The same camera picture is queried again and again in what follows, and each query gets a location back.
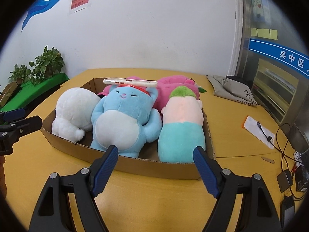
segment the red headband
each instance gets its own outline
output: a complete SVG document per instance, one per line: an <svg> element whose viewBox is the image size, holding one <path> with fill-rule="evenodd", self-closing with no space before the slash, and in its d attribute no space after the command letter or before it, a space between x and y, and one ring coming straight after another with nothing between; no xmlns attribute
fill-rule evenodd
<svg viewBox="0 0 309 232"><path fill-rule="evenodd" d="M139 87L139 86L136 86L136 85L120 85L120 86L118 86L118 87L124 87L124 86L133 87L133 88L138 89L138 90L140 90L140 91L142 91L142 92L144 92L144 93L146 93L147 95L150 96L150 93L149 93L148 91L146 91L146 90L144 90L143 88L141 88L141 87Z"/></svg>

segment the blue wave mural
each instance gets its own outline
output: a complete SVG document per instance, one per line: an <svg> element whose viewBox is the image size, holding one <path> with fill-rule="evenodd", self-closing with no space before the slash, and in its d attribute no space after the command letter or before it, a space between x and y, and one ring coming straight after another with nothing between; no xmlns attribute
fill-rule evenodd
<svg viewBox="0 0 309 232"><path fill-rule="evenodd" d="M28 23L31 17L48 11L53 6L55 6L56 3L59 1L60 0L49 0L49 1L37 0L35 1L34 4L32 4L31 7L27 10L28 14L27 14L26 19L23 22L23 28L21 31L23 31L24 27L26 26L26 24Z"/></svg>

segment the plush toy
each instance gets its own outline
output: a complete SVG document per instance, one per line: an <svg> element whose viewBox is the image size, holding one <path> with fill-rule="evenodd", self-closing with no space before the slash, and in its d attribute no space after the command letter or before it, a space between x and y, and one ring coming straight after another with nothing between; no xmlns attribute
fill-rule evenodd
<svg viewBox="0 0 309 232"><path fill-rule="evenodd" d="M100 97L84 88L65 91L56 104L52 134L72 142L80 141L92 129L91 115Z"/></svg>
<svg viewBox="0 0 309 232"><path fill-rule="evenodd" d="M119 155L137 158L144 144L155 141L162 129L160 114L152 109L157 96L156 88L112 85L92 113L90 147L105 151L114 145Z"/></svg>
<svg viewBox="0 0 309 232"><path fill-rule="evenodd" d="M186 86L174 89L162 109L163 128L158 141L158 156L162 162L192 163L193 150L205 150L202 101Z"/></svg>
<svg viewBox="0 0 309 232"><path fill-rule="evenodd" d="M127 77L127 79L137 79L137 80L143 80L139 77ZM154 103L153 108L157 109L159 112L161 112L162 108L166 106L169 95L171 94L172 90L174 90L178 86L186 86L189 89L191 89L194 94L196 95L196 98L199 99L199 93L205 92L205 90L201 87L199 87L195 81L191 78L187 78L182 75L174 75L169 76L165 78L161 78L158 81L157 90L158 90L158 98L156 102ZM104 88L103 92L99 93L98 95L101 96L107 96L109 94L109 89L111 85Z"/></svg>

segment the plush toy with green hair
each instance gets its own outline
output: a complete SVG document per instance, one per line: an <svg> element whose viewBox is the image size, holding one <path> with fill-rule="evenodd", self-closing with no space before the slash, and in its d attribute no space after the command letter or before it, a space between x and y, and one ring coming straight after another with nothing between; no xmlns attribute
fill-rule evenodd
<svg viewBox="0 0 309 232"><path fill-rule="evenodd" d="M202 101L186 86L175 88L162 109L163 128L158 140L158 155L162 162L193 163L193 150L205 150Z"/></svg>

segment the blue gripper pad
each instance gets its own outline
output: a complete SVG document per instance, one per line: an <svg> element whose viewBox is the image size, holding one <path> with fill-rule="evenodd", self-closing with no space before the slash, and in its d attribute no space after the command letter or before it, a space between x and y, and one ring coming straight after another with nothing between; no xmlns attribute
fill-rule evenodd
<svg viewBox="0 0 309 232"><path fill-rule="evenodd" d="M204 185L207 189L207 192L212 194L214 198L218 198L220 195L220 191L218 189L217 178L214 175L213 171L209 167L207 161L203 157L202 153L205 153L203 149L198 149L198 147L193 150L193 161L194 164L200 173L200 176L204 182Z"/></svg>
<svg viewBox="0 0 309 232"><path fill-rule="evenodd" d="M118 149L117 147L113 146L106 150L103 157L106 156L105 160L101 164L101 167L98 169L96 175L93 179L93 188L92 188L92 195L97 197L98 194L102 193L109 177L114 170L116 163L118 161Z"/></svg>
<svg viewBox="0 0 309 232"><path fill-rule="evenodd" d="M4 122L12 122L14 120L23 118L25 116L25 109L24 108L20 108L17 110L13 110L13 111L9 111L6 112L3 116L3 120Z"/></svg>

